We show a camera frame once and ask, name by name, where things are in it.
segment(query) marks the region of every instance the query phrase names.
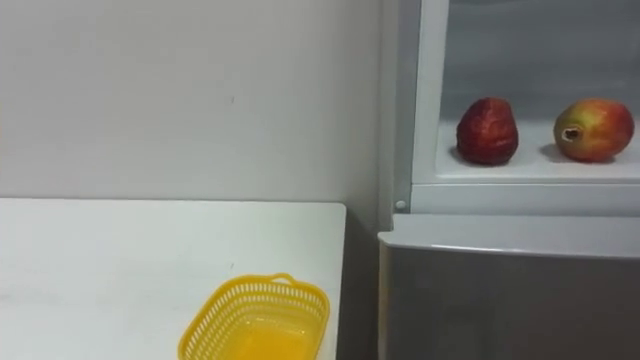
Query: freezer door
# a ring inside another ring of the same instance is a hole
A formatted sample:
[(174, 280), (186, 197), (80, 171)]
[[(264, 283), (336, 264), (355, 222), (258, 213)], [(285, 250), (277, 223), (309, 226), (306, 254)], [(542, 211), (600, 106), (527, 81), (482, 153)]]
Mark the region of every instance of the freezer door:
[(396, 217), (380, 359), (640, 359), (638, 220)]

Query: yellow plastic basket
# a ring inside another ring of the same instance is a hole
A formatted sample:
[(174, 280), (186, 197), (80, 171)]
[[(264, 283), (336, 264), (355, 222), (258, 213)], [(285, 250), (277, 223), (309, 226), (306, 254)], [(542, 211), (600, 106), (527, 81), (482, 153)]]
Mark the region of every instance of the yellow plastic basket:
[(180, 360), (312, 360), (329, 300), (288, 274), (248, 275), (223, 284), (182, 336)]

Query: refrigerator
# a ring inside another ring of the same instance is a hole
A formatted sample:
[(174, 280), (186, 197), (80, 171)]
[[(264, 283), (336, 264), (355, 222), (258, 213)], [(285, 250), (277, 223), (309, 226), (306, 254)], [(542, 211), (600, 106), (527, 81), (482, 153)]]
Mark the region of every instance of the refrigerator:
[(379, 358), (640, 358), (640, 2), (383, 10)]

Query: red apple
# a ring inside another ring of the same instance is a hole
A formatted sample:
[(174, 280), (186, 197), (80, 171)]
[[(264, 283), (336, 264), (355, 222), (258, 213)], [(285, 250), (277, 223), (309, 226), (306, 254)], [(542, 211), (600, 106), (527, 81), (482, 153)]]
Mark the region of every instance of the red apple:
[(458, 124), (458, 153), (468, 162), (500, 165), (518, 148), (518, 129), (504, 99), (484, 98), (469, 107)]
[(604, 162), (631, 142), (635, 124), (623, 104), (607, 99), (584, 99), (558, 116), (553, 128), (556, 145), (570, 159)]

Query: white table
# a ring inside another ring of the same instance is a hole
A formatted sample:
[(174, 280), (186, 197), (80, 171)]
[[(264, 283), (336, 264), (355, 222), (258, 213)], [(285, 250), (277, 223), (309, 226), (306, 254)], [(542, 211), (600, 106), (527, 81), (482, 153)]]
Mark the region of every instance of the white table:
[(176, 359), (200, 306), (242, 274), (321, 287), (335, 359), (339, 204), (0, 199), (0, 359)]

